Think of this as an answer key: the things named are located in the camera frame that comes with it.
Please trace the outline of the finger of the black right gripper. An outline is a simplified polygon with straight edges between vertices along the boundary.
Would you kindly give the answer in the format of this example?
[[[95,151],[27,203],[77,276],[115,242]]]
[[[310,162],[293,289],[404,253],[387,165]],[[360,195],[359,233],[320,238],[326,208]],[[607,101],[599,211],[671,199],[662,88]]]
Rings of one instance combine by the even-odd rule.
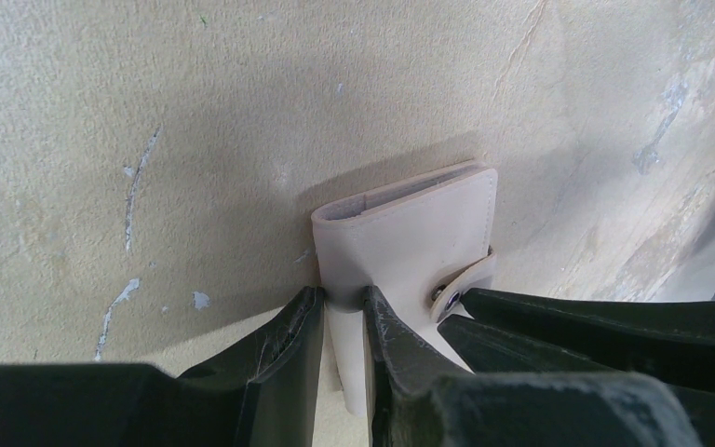
[[[619,371],[715,393],[715,301],[573,301],[473,289],[461,304],[495,328]]]
[[[444,390],[458,446],[715,446],[715,394],[619,372],[463,316],[438,332],[472,370]]]

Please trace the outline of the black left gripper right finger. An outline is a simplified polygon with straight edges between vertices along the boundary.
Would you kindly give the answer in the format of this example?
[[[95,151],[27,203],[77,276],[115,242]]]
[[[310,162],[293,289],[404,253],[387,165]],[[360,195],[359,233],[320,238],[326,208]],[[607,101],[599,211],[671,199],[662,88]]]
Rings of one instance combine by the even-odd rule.
[[[373,446],[698,446],[677,397],[620,372],[469,373],[363,295]]]

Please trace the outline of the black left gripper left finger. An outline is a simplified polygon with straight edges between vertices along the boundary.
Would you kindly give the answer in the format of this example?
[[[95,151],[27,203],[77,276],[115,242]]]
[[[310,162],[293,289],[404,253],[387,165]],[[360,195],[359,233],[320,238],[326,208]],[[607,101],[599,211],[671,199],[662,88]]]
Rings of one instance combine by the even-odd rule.
[[[324,298],[301,289],[175,377],[149,364],[0,365],[0,446],[308,446]]]

